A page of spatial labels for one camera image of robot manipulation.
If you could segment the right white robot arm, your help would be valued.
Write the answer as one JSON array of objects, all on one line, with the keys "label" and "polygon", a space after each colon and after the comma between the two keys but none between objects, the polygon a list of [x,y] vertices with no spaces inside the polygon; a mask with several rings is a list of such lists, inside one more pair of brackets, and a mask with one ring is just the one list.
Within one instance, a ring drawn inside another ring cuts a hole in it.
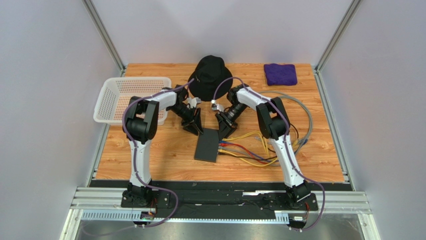
[{"label": "right white robot arm", "polygon": [[228,110],[211,100],[211,108],[217,111],[219,139],[230,137],[237,129],[237,118],[246,108],[256,111],[261,135],[271,143],[284,176],[286,191],[292,202],[300,202],[311,195],[306,179],[302,176],[290,137],[290,121],[282,101],[270,98],[252,90],[245,84],[228,91],[227,99],[231,103]]}]

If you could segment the purple cloth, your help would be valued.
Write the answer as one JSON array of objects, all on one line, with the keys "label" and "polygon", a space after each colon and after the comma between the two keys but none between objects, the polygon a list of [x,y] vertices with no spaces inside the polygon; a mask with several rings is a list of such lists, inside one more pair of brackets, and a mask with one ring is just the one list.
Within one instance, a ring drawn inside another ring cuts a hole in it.
[{"label": "purple cloth", "polygon": [[295,86],[298,83],[294,64],[265,64],[263,66],[268,86]]}]

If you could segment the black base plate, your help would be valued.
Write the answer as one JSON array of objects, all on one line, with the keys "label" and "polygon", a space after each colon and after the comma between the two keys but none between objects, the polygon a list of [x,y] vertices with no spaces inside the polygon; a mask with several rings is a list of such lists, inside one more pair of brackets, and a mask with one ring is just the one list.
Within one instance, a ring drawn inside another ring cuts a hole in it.
[{"label": "black base plate", "polygon": [[321,187],[307,183],[297,198],[281,182],[152,181],[154,188],[128,183],[121,207],[152,209],[157,218],[268,220],[274,211],[318,211]]}]

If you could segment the black network switch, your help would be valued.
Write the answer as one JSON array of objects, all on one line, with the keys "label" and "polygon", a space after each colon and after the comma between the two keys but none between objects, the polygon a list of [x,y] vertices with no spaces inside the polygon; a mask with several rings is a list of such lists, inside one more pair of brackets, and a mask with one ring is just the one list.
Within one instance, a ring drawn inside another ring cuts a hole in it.
[{"label": "black network switch", "polygon": [[198,161],[216,163],[219,141],[218,130],[205,128],[204,133],[198,136],[194,159]]}]

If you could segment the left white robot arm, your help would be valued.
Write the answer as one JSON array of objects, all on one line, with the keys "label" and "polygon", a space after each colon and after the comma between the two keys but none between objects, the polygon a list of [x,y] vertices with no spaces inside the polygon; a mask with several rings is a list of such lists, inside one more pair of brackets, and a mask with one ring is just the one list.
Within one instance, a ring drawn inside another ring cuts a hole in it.
[{"label": "left white robot arm", "polygon": [[146,207],[153,201],[150,173],[150,149],[158,129],[159,113],[172,111],[181,118],[183,129],[196,136],[204,130],[198,97],[191,98],[183,85],[165,87],[160,92],[145,97],[131,97],[122,116],[122,129],[131,146],[131,177],[123,193],[125,204]]}]

